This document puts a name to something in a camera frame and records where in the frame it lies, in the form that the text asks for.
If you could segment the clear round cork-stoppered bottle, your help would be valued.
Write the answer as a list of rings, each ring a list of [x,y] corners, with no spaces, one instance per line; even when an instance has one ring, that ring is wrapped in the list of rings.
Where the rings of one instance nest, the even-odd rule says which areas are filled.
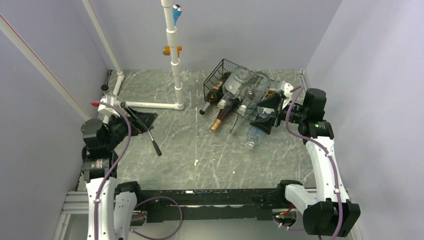
[[[103,92],[103,98],[107,98],[111,96],[111,89],[109,88],[108,84],[103,84],[100,87],[101,91]]]

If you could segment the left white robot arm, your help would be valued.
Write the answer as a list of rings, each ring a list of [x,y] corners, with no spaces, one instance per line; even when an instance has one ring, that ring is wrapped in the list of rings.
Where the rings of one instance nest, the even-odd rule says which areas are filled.
[[[137,181],[117,183],[119,156],[115,148],[128,136],[128,125],[122,117],[113,116],[109,123],[98,118],[81,126],[85,146],[82,168],[88,195],[89,240],[126,240],[133,210],[144,203]]]

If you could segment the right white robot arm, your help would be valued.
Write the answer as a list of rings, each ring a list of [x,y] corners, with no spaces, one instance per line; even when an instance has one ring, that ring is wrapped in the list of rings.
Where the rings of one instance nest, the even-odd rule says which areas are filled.
[[[295,100],[299,96],[293,90],[286,90],[263,98],[257,105],[272,111],[269,116],[251,122],[251,126],[267,134],[272,127],[284,123],[291,135],[303,140],[312,162],[316,194],[309,193],[299,181],[282,180],[275,200],[280,207],[292,204],[301,213],[307,234],[328,236],[332,240],[346,237],[359,219],[361,209],[351,201],[339,173],[335,135],[330,122],[324,119],[327,95],[321,89],[309,88],[301,104]]]

